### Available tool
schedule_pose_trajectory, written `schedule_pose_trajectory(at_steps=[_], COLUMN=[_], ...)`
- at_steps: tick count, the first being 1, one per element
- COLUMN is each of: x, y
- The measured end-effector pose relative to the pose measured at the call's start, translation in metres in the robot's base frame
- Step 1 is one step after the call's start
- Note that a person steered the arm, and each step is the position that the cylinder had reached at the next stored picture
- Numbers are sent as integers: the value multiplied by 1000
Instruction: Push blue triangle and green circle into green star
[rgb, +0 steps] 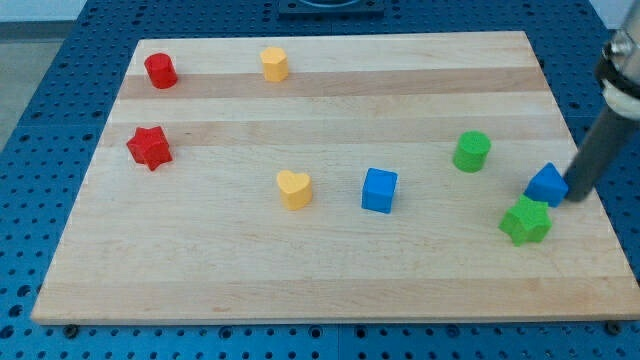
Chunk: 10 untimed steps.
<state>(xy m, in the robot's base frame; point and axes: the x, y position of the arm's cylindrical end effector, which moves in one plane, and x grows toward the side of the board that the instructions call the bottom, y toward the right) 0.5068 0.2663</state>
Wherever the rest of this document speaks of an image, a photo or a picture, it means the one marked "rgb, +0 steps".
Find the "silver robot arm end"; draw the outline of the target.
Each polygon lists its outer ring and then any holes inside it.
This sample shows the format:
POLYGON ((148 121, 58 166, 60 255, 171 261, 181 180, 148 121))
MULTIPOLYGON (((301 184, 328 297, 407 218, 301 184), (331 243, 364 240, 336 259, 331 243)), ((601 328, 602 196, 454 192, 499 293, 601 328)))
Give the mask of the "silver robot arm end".
POLYGON ((605 43, 595 76, 606 104, 619 115, 639 120, 639 1, 632 2, 621 26, 605 43))

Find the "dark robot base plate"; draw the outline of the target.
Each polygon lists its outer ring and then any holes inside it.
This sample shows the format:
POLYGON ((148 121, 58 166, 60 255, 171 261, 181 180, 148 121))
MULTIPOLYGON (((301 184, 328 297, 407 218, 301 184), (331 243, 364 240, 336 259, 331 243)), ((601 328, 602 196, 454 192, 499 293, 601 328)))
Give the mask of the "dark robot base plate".
POLYGON ((281 19, 380 17, 384 0, 277 0, 275 9, 281 19))

